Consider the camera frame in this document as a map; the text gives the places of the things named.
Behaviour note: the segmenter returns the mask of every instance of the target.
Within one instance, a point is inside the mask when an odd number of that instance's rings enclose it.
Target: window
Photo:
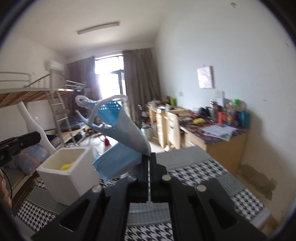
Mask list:
[[[95,60],[95,73],[99,76],[102,98],[126,95],[122,55],[111,55]]]

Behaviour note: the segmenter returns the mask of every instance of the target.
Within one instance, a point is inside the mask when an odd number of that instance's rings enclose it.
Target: white wall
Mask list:
[[[155,43],[161,86],[180,106],[208,106],[215,90],[199,89],[197,68],[212,65],[216,90],[247,103],[242,162],[278,182],[263,202],[280,220],[296,194],[296,52],[263,4],[235,2],[182,1],[171,10]]]
[[[153,48],[153,42],[129,42],[124,44],[109,45],[101,48],[84,51],[80,54],[73,55],[67,58],[67,63],[72,63],[81,59],[95,56],[97,58],[106,55],[120,54],[123,50]]]
[[[49,60],[55,60],[61,64],[66,62],[65,58],[56,52],[40,46],[37,43],[12,33],[5,41],[0,51],[0,71],[25,72],[32,75],[32,80],[36,80],[46,74],[45,64]],[[7,75],[1,75],[0,79],[7,79]],[[55,86],[59,86],[60,78],[55,79]],[[1,83],[0,88],[22,87],[24,82]],[[39,117],[36,122],[43,128],[54,127],[53,116],[50,106],[45,101],[29,102],[28,111],[33,118]],[[20,115],[16,106],[0,109],[0,141],[7,138],[27,133],[24,119]]]

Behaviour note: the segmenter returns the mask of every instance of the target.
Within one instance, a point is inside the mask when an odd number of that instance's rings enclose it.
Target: picture on wall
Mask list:
[[[201,89],[213,89],[213,73],[211,66],[203,66],[197,69],[198,82]]]

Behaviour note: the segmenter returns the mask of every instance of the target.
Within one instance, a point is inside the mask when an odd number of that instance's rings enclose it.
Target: bed ladder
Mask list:
[[[58,96],[58,99],[59,99],[59,102],[57,102],[57,103],[54,103],[54,94],[55,94],[55,92],[56,92],[56,94]],[[72,129],[71,129],[69,118],[68,118],[69,110],[66,109],[65,104],[63,102],[63,99],[62,99],[60,93],[58,91],[55,91],[55,90],[53,91],[53,93],[49,93],[48,91],[45,91],[45,93],[46,93],[47,100],[48,100],[48,103],[50,105],[50,108],[52,110],[52,114],[54,116],[54,123],[55,123],[55,127],[57,129],[58,135],[59,135],[59,139],[61,141],[61,146],[66,147],[66,144],[64,143],[64,140],[63,140],[63,134],[62,134],[62,131],[61,131],[61,127],[59,125],[59,123],[61,121],[63,121],[63,120],[66,120],[69,134],[70,134],[70,136],[72,138],[72,141],[73,141],[74,145],[76,145],[76,141],[75,141],[74,136],[72,135]],[[54,106],[59,106],[59,105],[62,106],[62,111],[56,113],[56,111],[54,109]],[[65,117],[59,119],[57,115],[60,115],[60,114],[63,114]]]

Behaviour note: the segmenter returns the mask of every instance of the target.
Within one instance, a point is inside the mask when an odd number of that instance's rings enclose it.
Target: yellow object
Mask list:
[[[192,122],[193,124],[200,124],[200,123],[204,123],[205,120],[203,118],[197,118],[197,119],[194,119]]]
[[[62,165],[61,171],[68,170],[73,164],[74,164],[74,162],[71,162],[70,164]]]

